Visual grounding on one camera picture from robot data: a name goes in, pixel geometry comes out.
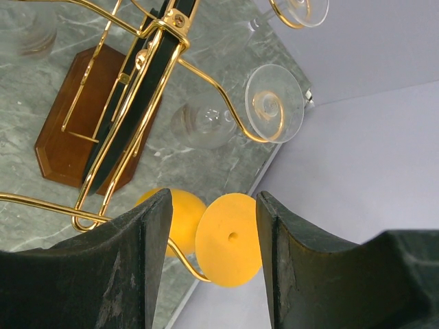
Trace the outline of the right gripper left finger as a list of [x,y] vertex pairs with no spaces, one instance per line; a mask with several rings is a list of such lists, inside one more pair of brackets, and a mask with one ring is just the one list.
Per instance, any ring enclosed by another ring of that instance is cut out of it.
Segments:
[[151,328],[172,218],[164,188],[48,249],[1,253],[2,328]]

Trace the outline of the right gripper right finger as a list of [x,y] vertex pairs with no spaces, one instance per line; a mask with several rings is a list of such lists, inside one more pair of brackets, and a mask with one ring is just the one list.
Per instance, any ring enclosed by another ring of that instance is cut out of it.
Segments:
[[437,328],[438,232],[387,230],[356,244],[257,195],[273,328]]

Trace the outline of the orange plastic goblet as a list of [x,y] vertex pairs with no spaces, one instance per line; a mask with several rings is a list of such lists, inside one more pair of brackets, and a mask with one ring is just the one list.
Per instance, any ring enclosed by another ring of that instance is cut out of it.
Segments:
[[182,255],[192,254],[199,279],[221,287],[241,286],[262,266],[256,221],[256,200],[229,193],[209,206],[194,194],[172,188],[170,239]]

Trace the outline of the clear front wine glass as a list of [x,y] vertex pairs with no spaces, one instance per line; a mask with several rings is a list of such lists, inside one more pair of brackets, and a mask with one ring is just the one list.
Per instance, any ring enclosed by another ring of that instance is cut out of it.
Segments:
[[40,60],[48,56],[57,35],[56,15],[43,2],[1,2],[1,63]]

